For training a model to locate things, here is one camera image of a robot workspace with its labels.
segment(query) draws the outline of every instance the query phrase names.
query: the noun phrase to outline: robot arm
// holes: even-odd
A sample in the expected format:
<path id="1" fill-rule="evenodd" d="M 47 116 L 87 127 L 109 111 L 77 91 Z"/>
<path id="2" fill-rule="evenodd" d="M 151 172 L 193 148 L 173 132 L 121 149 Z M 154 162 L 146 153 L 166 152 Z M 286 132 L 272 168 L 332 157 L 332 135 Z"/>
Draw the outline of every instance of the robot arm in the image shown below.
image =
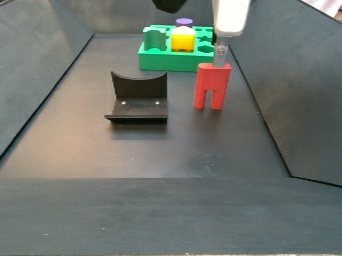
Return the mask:
<path id="1" fill-rule="evenodd" d="M 217 44 L 214 66 L 222 67 L 229 52 L 229 38 L 240 36 L 246 26 L 250 0 L 213 0 Z"/>

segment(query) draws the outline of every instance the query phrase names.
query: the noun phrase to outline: black curved holder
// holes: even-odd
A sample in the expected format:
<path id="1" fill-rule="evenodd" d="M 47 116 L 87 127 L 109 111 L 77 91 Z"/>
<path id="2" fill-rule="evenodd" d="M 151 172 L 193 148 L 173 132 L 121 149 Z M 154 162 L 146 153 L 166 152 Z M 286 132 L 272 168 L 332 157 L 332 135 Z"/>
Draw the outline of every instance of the black curved holder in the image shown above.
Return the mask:
<path id="1" fill-rule="evenodd" d="M 117 101 L 111 115 L 114 121 L 166 121 L 167 110 L 167 73 L 149 79 L 123 77 L 114 72 L 113 82 Z"/>

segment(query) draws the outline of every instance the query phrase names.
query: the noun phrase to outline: purple block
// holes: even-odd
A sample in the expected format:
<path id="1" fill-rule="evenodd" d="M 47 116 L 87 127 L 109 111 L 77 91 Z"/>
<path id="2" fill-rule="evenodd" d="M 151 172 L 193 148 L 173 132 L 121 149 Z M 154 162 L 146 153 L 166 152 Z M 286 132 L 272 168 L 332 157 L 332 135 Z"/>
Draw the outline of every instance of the purple block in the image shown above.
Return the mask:
<path id="1" fill-rule="evenodd" d="M 177 26 L 187 26 L 190 28 L 193 28 L 193 20 L 189 18 L 179 18 L 177 19 Z"/>

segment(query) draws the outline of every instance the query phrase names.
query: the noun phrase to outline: red block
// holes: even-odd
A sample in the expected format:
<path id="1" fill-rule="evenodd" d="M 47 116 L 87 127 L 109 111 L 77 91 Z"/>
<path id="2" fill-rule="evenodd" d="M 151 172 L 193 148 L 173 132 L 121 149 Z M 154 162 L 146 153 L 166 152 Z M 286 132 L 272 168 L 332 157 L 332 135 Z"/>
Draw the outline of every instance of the red block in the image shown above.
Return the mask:
<path id="1" fill-rule="evenodd" d="M 214 91 L 212 108 L 224 108 L 225 96 L 230 80 L 230 71 L 230 64 L 226 64 L 224 67 L 216 67 L 213 63 L 201 63 L 198 65 L 195 108 L 205 108 L 208 91 Z"/>

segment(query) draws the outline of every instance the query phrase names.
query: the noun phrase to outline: green shape sorter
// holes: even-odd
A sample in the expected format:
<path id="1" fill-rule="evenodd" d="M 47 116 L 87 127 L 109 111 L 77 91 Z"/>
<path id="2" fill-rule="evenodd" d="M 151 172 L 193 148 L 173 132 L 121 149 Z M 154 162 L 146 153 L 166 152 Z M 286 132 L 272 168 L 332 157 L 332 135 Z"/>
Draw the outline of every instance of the green shape sorter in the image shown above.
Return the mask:
<path id="1" fill-rule="evenodd" d="M 214 46 L 212 45 L 213 27 L 194 26 L 195 48 L 193 52 L 171 50 L 171 30 L 177 26 L 151 25 L 149 28 L 166 29 L 166 50 L 151 48 L 145 50 L 145 42 L 138 51 L 139 68 L 166 71 L 198 71 L 198 64 L 213 62 Z"/>

